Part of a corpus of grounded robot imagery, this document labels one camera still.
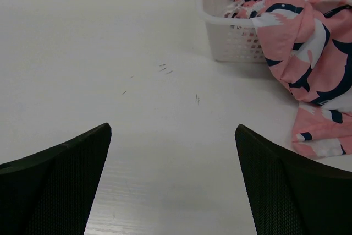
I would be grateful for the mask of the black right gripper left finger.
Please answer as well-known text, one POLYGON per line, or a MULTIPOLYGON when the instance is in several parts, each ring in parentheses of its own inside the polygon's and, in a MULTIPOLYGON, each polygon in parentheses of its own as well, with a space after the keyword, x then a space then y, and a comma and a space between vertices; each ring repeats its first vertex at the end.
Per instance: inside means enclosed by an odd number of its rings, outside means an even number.
POLYGON ((1 164, 1 234, 84 234, 111 137, 104 123, 1 164))

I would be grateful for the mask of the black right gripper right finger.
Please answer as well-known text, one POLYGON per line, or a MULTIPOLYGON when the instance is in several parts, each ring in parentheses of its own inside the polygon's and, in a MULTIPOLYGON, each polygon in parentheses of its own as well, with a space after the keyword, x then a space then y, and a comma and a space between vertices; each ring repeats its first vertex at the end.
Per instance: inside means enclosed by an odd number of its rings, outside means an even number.
POLYGON ((235 141, 257 234, 351 234, 351 172, 301 156, 242 124, 235 141))

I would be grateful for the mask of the pink shark print shorts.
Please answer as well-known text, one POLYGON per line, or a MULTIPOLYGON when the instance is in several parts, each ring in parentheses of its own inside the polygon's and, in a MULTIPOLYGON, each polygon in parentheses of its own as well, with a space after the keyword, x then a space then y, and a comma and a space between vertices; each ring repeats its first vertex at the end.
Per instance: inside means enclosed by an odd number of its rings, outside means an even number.
POLYGON ((298 101, 294 150, 351 154, 351 0, 233 0, 250 19, 272 75, 298 101))

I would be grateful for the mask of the white plastic laundry basket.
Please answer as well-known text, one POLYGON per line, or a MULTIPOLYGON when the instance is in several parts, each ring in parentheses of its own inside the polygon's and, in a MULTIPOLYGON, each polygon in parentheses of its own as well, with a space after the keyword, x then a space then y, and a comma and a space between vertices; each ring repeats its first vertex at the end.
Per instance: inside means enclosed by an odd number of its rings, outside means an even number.
POLYGON ((205 22, 212 58, 227 63, 264 63, 260 42, 249 19, 226 18, 232 0, 196 0, 205 22))

